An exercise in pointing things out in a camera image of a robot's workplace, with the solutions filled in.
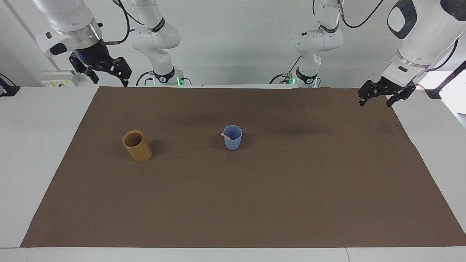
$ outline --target black cable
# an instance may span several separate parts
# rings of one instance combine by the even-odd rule
[[[8,81],[10,81],[10,82],[13,84],[13,86],[16,86],[16,84],[15,84],[13,81],[11,81],[11,79],[8,78],[6,75],[0,74],[0,76],[3,76],[3,77],[6,78]]]
[[[130,13],[128,13],[128,11],[126,11],[126,9],[122,8],[122,6],[117,2],[117,1],[113,1],[117,6],[119,6],[121,9],[123,9],[123,11],[131,18],[134,20],[134,22],[142,25],[142,26],[145,26],[145,24],[139,22],[136,18],[134,18]]]
[[[432,71],[438,70],[441,67],[443,67],[450,60],[450,58],[453,56],[453,54],[455,53],[456,47],[458,46],[458,41],[459,41],[459,38],[457,38],[455,40],[455,45],[453,46],[453,49],[452,49],[450,55],[446,58],[446,60],[441,65],[437,66],[436,68],[428,69],[427,72],[432,72]]]
[[[143,74],[137,79],[137,81],[136,81],[136,86],[139,85],[139,81],[141,81],[141,79],[142,79],[145,75],[148,75],[148,74],[150,74],[150,73],[152,73],[152,71],[147,71],[147,72],[143,73]]]
[[[154,81],[154,78],[147,78],[146,80],[144,80],[144,85],[147,85],[147,80],[152,80],[152,81]]]
[[[320,79],[319,77],[317,78],[317,80],[319,80],[319,85],[317,86],[317,88],[320,87],[320,84],[322,83],[322,79]]]
[[[131,19],[134,20],[134,22],[140,24],[141,26],[145,26],[145,24],[139,22],[138,20],[136,20],[136,18],[134,18],[130,13],[128,13],[126,10],[125,10],[126,14],[129,15],[131,17]]]
[[[191,82],[191,80],[189,78],[187,78],[187,77],[182,77],[181,78],[181,80],[185,80],[185,79],[187,79],[189,81],[189,83],[192,85],[192,82]]]
[[[121,2],[121,0],[117,0],[117,1],[118,1],[118,3],[120,4],[121,9],[123,9],[124,16],[125,16],[125,18],[126,18],[126,27],[127,27],[125,37],[123,38],[123,40],[118,41],[118,44],[121,44],[121,43],[123,43],[124,41],[126,41],[126,39],[128,39],[128,36],[130,35],[130,19],[129,19],[129,16],[128,16],[128,12],[127,12],[126,9],[124,8],[124,5],[123,5],[123,3]]]
[[[432,99],[441,99],[440,91],[461,72],[466,69],[466,61],[459,65],[436,89],[426,90],[427,95]]]
[[[295,68],[295,65],[298,63],[298,61],[301,59],[302,56],[299,56],[298,57],[298,60],[296,60],[295,64],[291,67],[290,71],[288,71],[288,73],[291,73],[291,71],[293,71],[293,68]]]
[[[291,73],[291,71],[293,71],[293,69],[295,68],[295,65],[298,63],[298,61],[301,59],[301,57],[302,57],[302,56],[299,56],[299,57],[298,57],[298,60],[296,60],[295,64],[291,67],[290,71],[288,71],[289,74]],[[270,83],[268,83],[268,84],[273,83],[273,82],[275,81],[275,79],[279,78],[280,76],[284,77],[285,80],[286,80],[286,78],[287,78],[286,75],[277,75],[277,76],[274,77],[274,78],[270,81]]]
[[[268,83],[268,84],[273,83],[275,81],[275,79],[279,78],[280,76],[283,76],[283,75],[282,74],[277,75],[276,77],[272,78],[272,80],[270,80],[270,83]]]
[[[385,1],[385,0],[380,0],[379,4],[376,6],[376,8],[374,8],[374,10],[372,11],[372,13],[370,13],[370,15],[362,22],[360,23],[359,25],[357,26],[352,26],[352,25],[349,25],[347,22],[346,22],[346,19],[345,19],[345,15],[344,15],[344,11],[343,11],[343,5],[342,5],[342,2],[340,0],[336,0],[338,2],[338,5],[340,7],[340,15],[342,17],[342,20],[343,20],[343,23],[349,27],[349,28],[358,28],[360,26],[362,26],[363,24],[365,24],[367,22],[367,20],[369,20],[369,18],[371,18],[371,16],[377,11],[377,9],[379,8],[379,6]]]

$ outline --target cable connector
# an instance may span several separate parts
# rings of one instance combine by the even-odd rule
[[[285,79],[280,82],[280,84],[294,84],[296,79],[293,77],[293,74],[283,74]]]
[[[343,11],[343,5],[342,5],[342,2],[340,0],[336,0],[337,3],[338,3],[338,11],[340,12],[340,15],[342,17],[344,17],[344,11]]]
[[[192,85],[191,79],[189,79],[189,78],[187,78],[187,77],[182,77],[181,80],[188,80],[188,81],[189,81],[189,84]]]

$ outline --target white table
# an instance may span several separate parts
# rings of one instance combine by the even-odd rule
[[[15,97],[0,98],[0,261],[466,261],[466,247],[18,248],[96,90],[22,88]],[[394,109],[466,231],[466,130],[442,101],[431,100],[422,91]]]

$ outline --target white wall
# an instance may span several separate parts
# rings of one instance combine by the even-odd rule
[[[2,1],[9,1],[35,34],[49,28],[31,0]],[[340,25],[345,34],[343,46],[321,53],[322,85],[360,87],[367,79],[380,78],[400,44],[386,26],[388,12],[396,1],[386,0],[361,28]],[[97,21],[104,24],[102,30],[106,41],[120,40],[124,36],[125,19],[111,0],[85,2]],[[132,13],[130,1],[123,2]],[[180,46],[169,50],[173,63],[194,84],[268,83],[273,76],[288,72],[298,58],[294,38],[305,30],[318,27],[312,15],[312,0],[159,0],[158,3],[166,20],[182,36]],[[359,23],[376,4],[372,0],[346,1],[348,22]],[[25,39],[28,43],[17,44],[8,40],[11,53],[27,51],[41,56],[31,39]],[[460,45],[463,47],[460,49],[466,49],[466,42],[462,41]],[[113,57],[127,59],[133,69],[132,85],[141,73],[151,69],[149,61],[127,42],[111,46],[109,50]],[[461,60],[460,53],[457,52],[455,57],[459,59],[452,59],[452,63]],[[61,70],[71,70],[68,55],[61,55],[54,61]],[[41,69],[35,66],[31,74],[37,75]],[[116,78],[98,74],[101,78],[99,85],[120,85]]]

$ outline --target cylindrical container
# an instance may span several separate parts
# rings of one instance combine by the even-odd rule
[[[243,137],[243,130],[240,127],[235,125],[229,125],[223,130],[223,134],[231,139],[223,137],[225,140],[225,145],[228,150],[235,151],[238,149],[241,143],[241,138]]]
[[[141,131],[133,130],[126,133],[123,145],[136,162],[142,163],[152,157],[152,149]]]

